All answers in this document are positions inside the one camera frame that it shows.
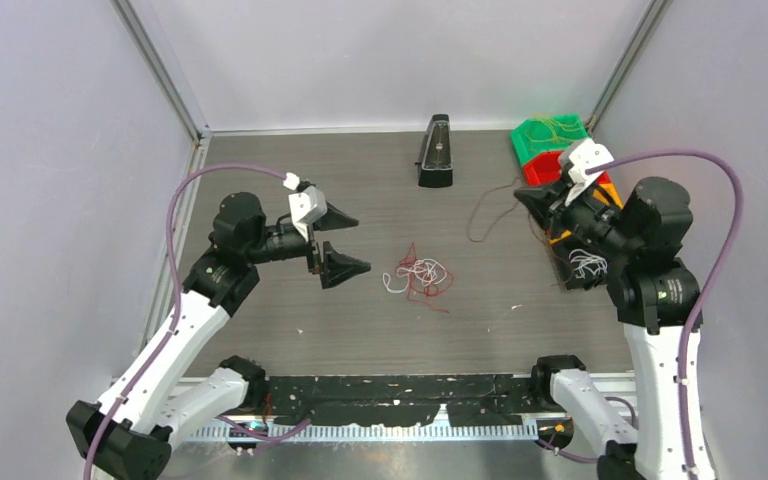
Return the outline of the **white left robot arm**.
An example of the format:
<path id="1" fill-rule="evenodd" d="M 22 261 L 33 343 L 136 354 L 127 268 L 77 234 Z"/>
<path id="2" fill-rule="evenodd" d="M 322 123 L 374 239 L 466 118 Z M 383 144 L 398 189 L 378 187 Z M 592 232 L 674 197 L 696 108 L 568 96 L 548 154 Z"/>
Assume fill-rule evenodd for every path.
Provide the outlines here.
<path id="1" fill-rule="evenodd" d="M 208 250 L 192 265 L 173 309 L 122 377 L 96 401 L 77 401 L 67 426 L 91 468 L 114 479 L 157 479 L 172 452 L 214 418 L 266 403 L 265 370 L 231 356 L 188 391 L 172 391 L 198 353 L 236 314 L 260 281 L 258 265 L 302 258 L 322 288 L 367 273 L 369 263 L 337 252 L 318 231 L 349 229 L 345 214 L 313 186 L 288 197 L 289 211 L 268 222 L 259 198 L 227 196 L 208 236 Z"/>

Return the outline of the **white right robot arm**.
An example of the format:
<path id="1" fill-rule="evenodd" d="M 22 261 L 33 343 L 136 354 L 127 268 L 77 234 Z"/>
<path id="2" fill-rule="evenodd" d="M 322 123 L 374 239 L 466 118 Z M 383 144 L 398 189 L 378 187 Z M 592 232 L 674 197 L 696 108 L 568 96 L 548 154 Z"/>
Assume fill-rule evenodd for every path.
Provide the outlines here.
<path id="1" fill-rule="evenodd" d="M 571 233 L 606 260 L 604 282 L 632 357 L 636 416 L 624 420 L 571 354 L 536 361 L 532 400 L 572 417 L 597 453 L 601 479 L 714 478 L 696 383 L 700 329 L 688 322 L 700 286 L 679 258 L 693 221 L 688 192 L 647 177 L 622 207 L 592 192 L 567 194 L 561 181 L 514 193 L 540 226 Z"/>

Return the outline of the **red plastic bin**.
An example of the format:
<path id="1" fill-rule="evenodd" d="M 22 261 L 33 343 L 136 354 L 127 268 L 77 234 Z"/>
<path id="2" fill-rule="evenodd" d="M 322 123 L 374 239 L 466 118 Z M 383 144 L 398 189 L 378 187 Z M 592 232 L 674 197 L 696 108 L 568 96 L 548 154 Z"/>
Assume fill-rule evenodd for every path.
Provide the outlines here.
<path id="1" fill-rule="evenodd" d="M 559 180 L 561 154 L 561 150 L 544 151 L 527 161 L 522 166 L 525 183 L 529 186 L 540 186 Z"/>

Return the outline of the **black plastic bin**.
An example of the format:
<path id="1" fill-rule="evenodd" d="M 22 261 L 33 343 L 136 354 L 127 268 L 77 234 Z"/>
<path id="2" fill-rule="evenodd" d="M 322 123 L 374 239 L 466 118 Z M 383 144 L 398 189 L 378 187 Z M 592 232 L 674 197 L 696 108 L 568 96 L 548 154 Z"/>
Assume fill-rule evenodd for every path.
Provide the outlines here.
<path id="1" fill-rule="evenodd" d="M 565 290 L 590 290 L 607 279 L 608 260 L 585 242 L 570 236 L 549 249 Z"/>

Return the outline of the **green plastic bin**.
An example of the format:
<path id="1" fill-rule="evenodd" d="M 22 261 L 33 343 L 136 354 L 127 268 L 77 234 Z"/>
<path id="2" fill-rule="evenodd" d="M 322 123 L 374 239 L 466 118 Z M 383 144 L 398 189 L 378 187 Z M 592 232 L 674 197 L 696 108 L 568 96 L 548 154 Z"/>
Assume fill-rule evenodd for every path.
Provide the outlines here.
<path id="1" fill-rule="evenodd" d="M 587 137 L 588 132 L 578 114 L 530 117 L 510 132 L 520 167 L 541 152 L 564 150 Z"/>

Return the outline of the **yellow plastic bin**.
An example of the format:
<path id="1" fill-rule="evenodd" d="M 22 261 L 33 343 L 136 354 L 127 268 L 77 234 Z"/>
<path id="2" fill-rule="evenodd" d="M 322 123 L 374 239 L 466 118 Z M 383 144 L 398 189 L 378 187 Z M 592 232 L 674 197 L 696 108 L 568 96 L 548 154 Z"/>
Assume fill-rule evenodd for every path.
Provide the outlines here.
<path id="1" fill-rule="evenodd" d="M 615 207 L 617 210 L 620 210 L 623 207 L 623 202 L 613 183 L 597 182 L 591 189 L 591 196 L 605 205 Z M 569 230 L 565 230 L 557 235 L 550 234 L 549 231 L 546 231 L 548 244 L 550 246 L 567 239 L 571 235 L 572 232 Z"/>

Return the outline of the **black metronome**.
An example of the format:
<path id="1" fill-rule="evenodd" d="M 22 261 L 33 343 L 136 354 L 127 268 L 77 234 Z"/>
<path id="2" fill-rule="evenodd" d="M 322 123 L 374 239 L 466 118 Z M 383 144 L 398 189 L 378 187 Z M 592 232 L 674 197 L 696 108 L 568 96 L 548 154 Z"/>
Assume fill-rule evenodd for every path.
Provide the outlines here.
<path id="1" fill-rule="evenodd" d="M 438 113 L 431 117 L 415 165 L 419 187 L 446 188 L 453 185 L 450 117 L 448 114 Z"/>

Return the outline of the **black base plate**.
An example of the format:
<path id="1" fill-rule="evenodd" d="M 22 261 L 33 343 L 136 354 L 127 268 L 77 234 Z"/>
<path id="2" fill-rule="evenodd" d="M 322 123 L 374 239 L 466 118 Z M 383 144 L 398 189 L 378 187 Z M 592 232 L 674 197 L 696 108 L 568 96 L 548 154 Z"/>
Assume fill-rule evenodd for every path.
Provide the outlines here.
<path id="1" fill-rule="evenodd" d="M 272 376 L 228 413 L 280 425 L 426 426 L 443 412 L 455 427 L 513 426 L 524 414 L 560 413 L 530 377 L 513 374 Z"/>

